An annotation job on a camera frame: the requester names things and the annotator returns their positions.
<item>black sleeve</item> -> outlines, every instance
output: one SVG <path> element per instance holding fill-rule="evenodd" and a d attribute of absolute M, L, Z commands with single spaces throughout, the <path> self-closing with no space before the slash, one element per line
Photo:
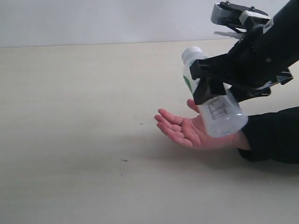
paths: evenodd
<path fill-rule="evenodd" d="M 239 149 L 248 161 L 276 160 L 299 164 L 299 107 L 249 116 L 243 132 L 251 151 Z"/>

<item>clear plastic bottle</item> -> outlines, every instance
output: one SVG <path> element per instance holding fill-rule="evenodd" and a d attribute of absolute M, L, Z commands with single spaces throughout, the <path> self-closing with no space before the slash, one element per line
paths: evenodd
<path fill-rule="evenodd" d="M 193 94 L 199 83 L 199 79 L 193 80 L 190 74 L 190 66 L 196 59 L 204 59 L 207 56 L 198 47 L 187 48 L 182 54 L 184 62 L 183 77 Z M 202 105 L 199 111 L 203 118 L 206 132 L 213 138 L 225 137 L 240 131 L 248 122 L 248 117 L 239 107 L 238 102 L 226 89 L 225 96 L 214 97 Z"/>

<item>white bottle cap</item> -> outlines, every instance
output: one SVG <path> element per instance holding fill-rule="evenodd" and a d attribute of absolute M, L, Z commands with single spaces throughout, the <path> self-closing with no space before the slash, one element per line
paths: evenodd
<path fill-rule="evenodd" d="M 183 63 L 187 64 L 187 62 L 190 59 L 194 58 L 196 55 L 198 55 L 198 53 L 203 54 L 202 50 L 199 47 L 197 47 L 197 46 L 193 46 L 193 47 L 187 48 L 182 53 Z"/>

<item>table surface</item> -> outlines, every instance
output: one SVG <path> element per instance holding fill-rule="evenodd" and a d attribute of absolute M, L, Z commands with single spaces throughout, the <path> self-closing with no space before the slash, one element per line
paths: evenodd
<path fill-rule="evenodd" d="M 0 223 L 294 224 L 299 167 L 194 152 L 156 128 L 192 117 L 181 52 L 234 40 L 0 49 Z M 295 79 L 247 114 L 298 106 Z"/>

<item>human hand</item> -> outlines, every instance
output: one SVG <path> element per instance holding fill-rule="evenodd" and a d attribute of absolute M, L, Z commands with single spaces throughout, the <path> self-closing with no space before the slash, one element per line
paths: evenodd
<path fill-rule="evenodd" d="M 198 107 L 192 99 L 187 101 L 187 105 L 199 113 Z M 243 147 L 246 150 L 246 147 L 249 147 L 242 131 L 227 137 L 215 139 L 206 134 L 204 123 L 200 115 L 190 119 L 175 116 L 165 109 L 159 109 L 158 112 L 159 115 L 155 116 L 158 122 L 157 127 L 172 141 L 182 146 L 197 150 L 221 149 L 227 147 Z"/>

